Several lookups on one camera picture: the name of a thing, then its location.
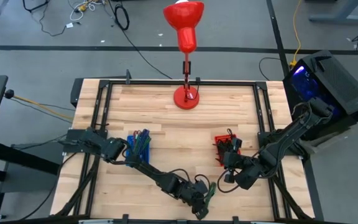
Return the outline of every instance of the black stand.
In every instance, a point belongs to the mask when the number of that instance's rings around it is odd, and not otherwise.
[[[53,175],[57,175],[59,170],[59,164],[50,162],[37,156],[33,156],[32,154],[21,152],[17,149],[7,147],[3,144],[0,144],[0,160],[4,160],[6,162],[13,162]]]
[[[36,10],[36,9],[42,7],[42,6],[45,6],[45,5],[47,5],[48,3],[49,3],[49,0],[45,0],[45,2],[44,2],[43,4],[41,4],[41,5],[39,5],[39,6],[36,6],[36,7],[32,8],[32,9],[28,9],[28,8],[26,8],[26,6],[25,6],[25,0],[23,0],[23,7],[24,7],[25,10],[29,11],[30,13],[32,13],[32,11],[34,11],[34,10]]]

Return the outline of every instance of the wooden table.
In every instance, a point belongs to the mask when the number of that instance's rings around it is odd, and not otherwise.
[[[73,129],[86,129],[90,125],[98,83],[98,79],[84,80]],[[191,179],[196,174],[204,174],[211,181],[217,181],[223,171],[215,160],[214,136],[227,134],[226,129],[230,128],[243,140],[242,154],[252,155],[258,150],[259,125],[251,87],[200,86],[200,103],[188,111],[177,108],[173,102],[177,87],[114,85],[108,113],[109,137],[125,139],[133,131],[147,128],[152,138],[150,164],[166,172],[183,168]],[[283,83],[267,82],[267,87],[275,127],[284,128],[291,122],[291,116]],[[263,100],[261,104],[265,127],[269,130]],[[77,154],[63,167],[51,214],[62,209],[76,190],[82,163],[83,154]],[[286,156],[282,165],[288,191],[305,213],[313,217],[301,161],[295,156]],[[222,181],[221,186],[230,189],[234,185]],[[281,195],[277,188],[276,191],[280,214],[284,217]],[[80,213],[85,210],[87,194],[86,189]],[[161,192],[147,176],[130,167],[101,161],[91,218],[121,218],[124,213],[135,219],[196,220],[188,205]],[[273,220],[267,180],[258,180],[249,190],[238,188],[229,194],[217,190],[205,220],[232,220],[233,216],[240,220]]]

